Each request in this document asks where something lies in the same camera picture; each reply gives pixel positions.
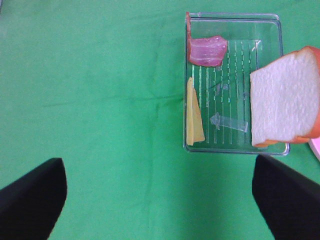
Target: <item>pink meat slice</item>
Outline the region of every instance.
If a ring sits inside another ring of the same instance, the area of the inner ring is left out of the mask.
[[[228,41],[222,36],[192,38],[189,13],[187,21],[187,55],[192,64],[204,67],[216,67],[222,64],[227,52]]]

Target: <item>white bread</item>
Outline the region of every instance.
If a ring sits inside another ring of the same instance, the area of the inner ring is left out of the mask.
[[[250,74],[252,145],[320,136],[320,50],[305,47]]]
[[[186,84],[186,144],[192,146],[195,142],[205,140],[201,112],[197,93],[193,87],[193,77]]]

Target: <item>clear plastic tray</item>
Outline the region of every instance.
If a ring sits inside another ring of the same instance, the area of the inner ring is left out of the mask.
[[[267,148],[251,145],[250,73],[283,55],[281,24],[275,14],[190,13],[191,36],[208,38],[220,35],[228,41],[221,66],[193,65],[187,59],[185,29],[185,96],[183,145],[191,152],[287,155],[288,143]],[[194,79],[201,111],[205,141],[186,143],[186,94],[189,77]],[[210,122],[221,117],[247,122],[247,131],[239,131]]]

